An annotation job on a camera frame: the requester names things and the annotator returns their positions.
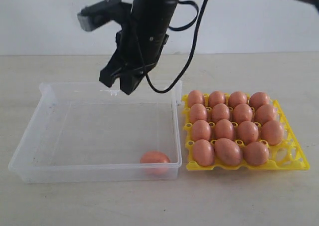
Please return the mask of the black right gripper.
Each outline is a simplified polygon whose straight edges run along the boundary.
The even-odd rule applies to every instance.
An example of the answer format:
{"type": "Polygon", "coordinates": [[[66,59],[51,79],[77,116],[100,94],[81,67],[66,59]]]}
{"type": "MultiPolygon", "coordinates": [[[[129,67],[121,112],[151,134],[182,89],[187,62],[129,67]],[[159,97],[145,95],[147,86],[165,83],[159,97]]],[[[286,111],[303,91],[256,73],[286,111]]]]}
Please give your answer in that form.
{"type": "Polygon", "coordinates": [[[165,34],[179,0],[133,0],[133,30],[124,30],[120,51],[115,50],[100,71],[99,81],[111,88],[120,78],[120,90],[132,94],[147,73],[155,68],[165,34]],[[140,56],[146,66],[142,66],[140,56]]]}

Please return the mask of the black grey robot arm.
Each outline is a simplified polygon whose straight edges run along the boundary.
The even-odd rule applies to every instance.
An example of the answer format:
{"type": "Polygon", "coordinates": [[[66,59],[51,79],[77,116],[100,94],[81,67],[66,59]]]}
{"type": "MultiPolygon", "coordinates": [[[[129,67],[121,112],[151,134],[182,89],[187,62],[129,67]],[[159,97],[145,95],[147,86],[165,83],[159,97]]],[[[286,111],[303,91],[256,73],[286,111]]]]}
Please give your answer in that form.
{"type": "Polygon", "coordinates": [[[100,71],[99,81],[111,87],[120,80],[120,90],[130,95],[146,78],[151,89],[160,94],[169,92],[181,79],[194,56],[199,27],[208,0],[203,0],[195,18],[195,29],[189,57],[175,80],[164,90],[152,84],[148,73],[154,69],[168,40],[167,30],[180,0],[133,0],[131,13],[117,33],[117,49],[100,71]]]}

